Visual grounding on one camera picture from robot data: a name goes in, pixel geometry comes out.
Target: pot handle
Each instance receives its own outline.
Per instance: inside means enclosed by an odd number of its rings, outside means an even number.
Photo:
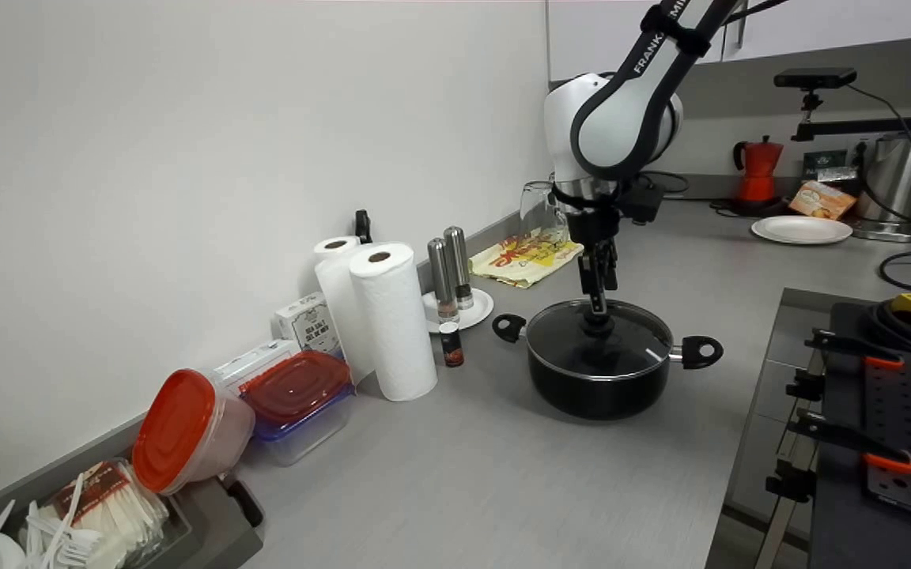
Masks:
[[[524,326],[524,318],[516,317],[516,312],[500,312],[500,317],[495,317],[495,323],[491,323],[495,336],[504,337],[504,340],[509,340],[509,344],[518,340],[521,326]]]
[[[737,167],[737,172],[744,172],[744,149],[748,149],[748,142],[737,142],[737,146],[734,146],[734,167]]]
[[[724,347],[712,336],[687,336],[680,340],[680,364],[684,369],[703,369],[721,359]]]

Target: red lid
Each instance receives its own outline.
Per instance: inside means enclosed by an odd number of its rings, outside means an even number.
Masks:
[[[251,378],[240,392],[267,423],[298,423],[352,385],[341,359],[304,352]]]
[[[163,392],[133,441],[133,468],[143,488],[165,492],[204,441],[217,408],[213,381],[197,369],[179,369]]]

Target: black cooking pot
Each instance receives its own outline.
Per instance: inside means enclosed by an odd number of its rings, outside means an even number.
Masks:
[[[562,300],[532,323],[512,312],[491,323],[504,340],[518,340],[521,326],[534,389],[575,418],[637,415],[666,392],[672,359],[699,369],[724,354],[709,336],[687,336],[673,347],[656,312],[621,300],[608,300],[605,317],[590,300]]]

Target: pot lid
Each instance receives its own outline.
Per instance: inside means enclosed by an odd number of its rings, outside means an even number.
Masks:
[[[143,488],[163,492],[179,481],[209,433],[217,389],[197,369],[175,369],[154,394],[133,441],[133,468]]]
[[[524,329],[528,352],[551,369],[612,381],[651,374],[672,356],[672,329],[648,310],[608,300],[608,318],[592,318],[590,300],[562,300]]]

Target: white plate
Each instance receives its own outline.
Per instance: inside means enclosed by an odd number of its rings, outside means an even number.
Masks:
[[[472,326],[485,323],[491,317],[491,310],[495,310],[495,296],[486,290],[475,286],[475,307],[460,310],[454,323],[460,329],[472,329]],[[438,336],[441,318],[438,318],[435,290],[424,295],[424,318],[428,318],[428,331]]]
[[[832,217],[772,214],[749,223],[749,235],[772,243],[843,243],[854,226]]]

